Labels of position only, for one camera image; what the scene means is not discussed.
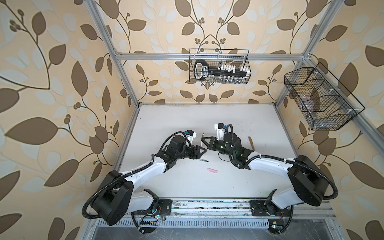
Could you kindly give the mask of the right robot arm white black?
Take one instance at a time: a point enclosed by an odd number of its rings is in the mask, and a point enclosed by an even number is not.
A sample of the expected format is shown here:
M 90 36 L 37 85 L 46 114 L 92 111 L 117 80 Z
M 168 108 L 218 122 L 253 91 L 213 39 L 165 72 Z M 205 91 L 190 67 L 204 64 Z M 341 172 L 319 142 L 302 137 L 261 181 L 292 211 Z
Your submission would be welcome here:
M 293 216 L 294 207 L 307 204 L 318 207 L 323 200 L 333 200 L 338 188 L 333 179 L 325 174 L 306 156 L 281 158 L 265 155 L 255 149 L 248 149 L 234 132 L 233 125 L 215 124 L 216 136 L 201 136 L 201 146 L 218 153 L 220 159 L 233 167 L 226 174 L 226 183 L 234 182 L 242 194 L 251 195 L 251 185 L 268 187 L 261 200 L 251 200 L 252 214 L 279 217 L 269 225 L 269 232 L 281 235 L 287 231 Z

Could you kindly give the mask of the brown pen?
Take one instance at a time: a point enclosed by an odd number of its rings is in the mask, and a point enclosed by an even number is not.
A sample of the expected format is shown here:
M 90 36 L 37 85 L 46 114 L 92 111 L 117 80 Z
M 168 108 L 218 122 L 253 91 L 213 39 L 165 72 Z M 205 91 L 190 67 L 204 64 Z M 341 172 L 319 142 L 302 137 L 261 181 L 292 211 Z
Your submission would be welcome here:
M 251 145 L 251 147 L 252 147 L 252 150 L 255 152 L 256 149 L 255 149 L 255 146 L 254 146 L 254 143 L 253 143 L 252 138 L 251 138 L 250 136 L 248 136 L 248 139 L 249 139 L 250 145 Z

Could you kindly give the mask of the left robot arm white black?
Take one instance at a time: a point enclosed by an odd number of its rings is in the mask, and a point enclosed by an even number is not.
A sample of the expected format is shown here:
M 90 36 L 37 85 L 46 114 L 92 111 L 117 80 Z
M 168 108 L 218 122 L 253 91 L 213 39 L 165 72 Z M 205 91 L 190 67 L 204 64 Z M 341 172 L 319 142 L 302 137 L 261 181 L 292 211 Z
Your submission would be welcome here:
M 141 192 L 137 192 L 137 189 L 166 173 L 178 160 L 201 159 L 207 150 L 192 145 L 195 137 L 196 134 L 191 130 L 175 132 L 163 142 L 157 153 L 151 155 L 148 163 L 122 173 L 110 171 L 97 191 L 84 203 L 82 216 L 86 219 L 103 219 L 109 226 L 113 226 L 126 213 L 155 213 L 158 209 L 158 196 L 149 189 Z

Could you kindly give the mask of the pink pen cap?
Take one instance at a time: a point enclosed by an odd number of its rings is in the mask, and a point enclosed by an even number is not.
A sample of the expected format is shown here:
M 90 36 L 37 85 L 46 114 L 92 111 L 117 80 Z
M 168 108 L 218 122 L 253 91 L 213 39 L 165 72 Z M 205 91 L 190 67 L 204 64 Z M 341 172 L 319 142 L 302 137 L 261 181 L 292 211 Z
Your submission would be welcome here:
M 217 173 L 218 171 L 217 170 L 214 170 L 214 169 L 211 169 L 211 168 L 208 168 L 208 171 L 210 172 L 210 173 Z

